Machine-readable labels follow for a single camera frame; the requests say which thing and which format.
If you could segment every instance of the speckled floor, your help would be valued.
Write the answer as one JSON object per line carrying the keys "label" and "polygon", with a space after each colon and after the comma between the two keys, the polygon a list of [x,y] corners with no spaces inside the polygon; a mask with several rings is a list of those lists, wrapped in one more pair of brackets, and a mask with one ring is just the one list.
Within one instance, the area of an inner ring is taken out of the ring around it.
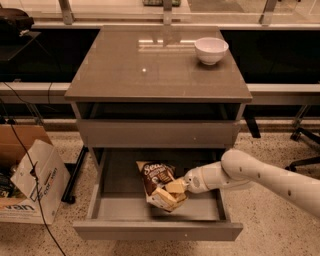
{"label": "speckled floor", "polygon": [[[261,139],[252,138],[244,127],[235,147],[279,167],[319,154],[320,147],[308,139],[291,141],[286,124],[261,127]],[[74,162],[82,142],[77,131],[62,128],[48,134],[63,161]],[[320,165],[299,167],[299,172],[320,179]],[[320,255],[320,220],[258,184],[226,191],[231,220],[244,225],[235,242],[84,241],[72,223],[85,219],[95,177],[96,169],[87,154],[74,191],[76,203],[61,203],[50,226],[66,255]],[[0,229],[0,256],[61,255],[43,225],[0,223]]]}

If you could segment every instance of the power cord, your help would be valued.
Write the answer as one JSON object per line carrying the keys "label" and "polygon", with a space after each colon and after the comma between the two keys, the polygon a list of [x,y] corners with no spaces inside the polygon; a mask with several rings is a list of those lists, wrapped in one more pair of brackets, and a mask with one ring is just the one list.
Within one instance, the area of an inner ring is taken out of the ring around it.
{"label": "power cord", "polygon": [[43,214],[43,209],[42,209],[42,205],[41,205],[41,202],[40,202],[40,193],[39,193],[39,180],[38,180],[38,176],[36,174],[36,165],[37,163],[33,163],[32,159],[31,159],[31,156],[27,150],[27,148],[25,147],[25,145],[22,143],[22,141],[20,140],[16,130],[14,129],[13,125],[11,124],[11,129],[14,133],[14,135],[16,136],[17,140],[19,141],[20,145],[23,147],[24,151],[26,152],[28,158],[29,158],[29,161],[31,163],[31,166],[32,166],[32,170],[30,172],[30,174],[34,177],[35,181],[36,181],[36,188],[37,188],[37,197],[38,197],[38,202],[39,202],[39,208],[40,208],[40,212],[41,212],[41,217],[42,217],[42,220],[43,220],[43,223],[49,233],[49,235],[51,236],[52,240],[55,242],[55,244],[57,245],[57,247],[59,248],[60,252],[62,253],[63,256],[66,256],[65,252],[62,250],[60,244],[58,243],[58,241],[55,239],[55,237],[53,236],[53,234],[51,233],[49,227],[48,227],[48,224],[44,218],[44,214]]}
{"label": "power cord", "polygon": [[[9,84],[7,84],[6,82],[2,82],[2,83],[3,83],[5,86],[7,86],[11,91],[13,91],[13,93],[17,96],[17,98],[18,98],[21,102],[26,103],[26,104],[34,104],[34,103],[31,103],[31,102],[28,102],[28,101],[22,99],[22,98],[19,96],[19,94],[18,94]],[[53,84],[53,82],[50,83],[49,88],[48,88],[48,91],[47,91],[47,98],[48,98],[48,104],[49,104],[49,105],[51,105],[50,90],[51,90],[52,84]],[[49,106],[46,106],[46,105],[44,105],[44,107],[46,107],[46,108],[48,108],[48,109],[50,109],[50,110],[53,110],[53,111],[58,112],[56,109],[54,109],[54,108],[52,108],[52,107],[49,107]]]}

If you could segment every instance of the snack bag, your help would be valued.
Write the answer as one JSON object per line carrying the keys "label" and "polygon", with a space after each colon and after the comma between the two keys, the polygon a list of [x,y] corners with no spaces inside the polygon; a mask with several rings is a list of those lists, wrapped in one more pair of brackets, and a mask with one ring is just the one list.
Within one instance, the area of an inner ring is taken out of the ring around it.
{"label": "snack bag", "polygon": [[144,183],[147,202],[172,212],[187,199],[184,191],[170,193],[166,184],[175,181],[175,167],[159,162],[137,162]]}

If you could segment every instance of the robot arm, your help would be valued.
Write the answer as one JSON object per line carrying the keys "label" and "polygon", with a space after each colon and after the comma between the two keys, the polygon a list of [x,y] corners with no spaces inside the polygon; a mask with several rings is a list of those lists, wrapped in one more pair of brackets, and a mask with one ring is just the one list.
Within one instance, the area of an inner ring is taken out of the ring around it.
{"label": "robot arm", "polygon": [[225,152],[221,162],[191,169],[184,176],[186,189],[192,193],[236,188],[249,181],[320,218],[320,180],[262,163],[236,149]]}

